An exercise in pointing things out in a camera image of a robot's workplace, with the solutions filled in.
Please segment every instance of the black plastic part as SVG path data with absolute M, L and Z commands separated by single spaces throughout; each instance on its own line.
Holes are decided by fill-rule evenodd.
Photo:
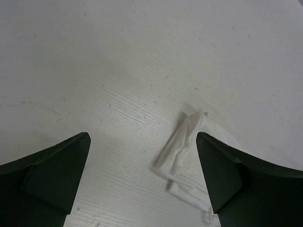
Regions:
M 278 166 L 198 133 L 197 148 L 222 227 L 303 226 L 303 172 Z
M 83 132 L 0 166 L 0 227 L 62 227 L 89 153 Z

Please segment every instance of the white floor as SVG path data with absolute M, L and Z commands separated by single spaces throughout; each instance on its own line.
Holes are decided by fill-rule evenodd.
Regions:
M 302 42 L 297 0 L 1 0 L 0 164 L 87 131 L 66 227 L 204 226 L 150 165 L 202 108 L 303 170 Z

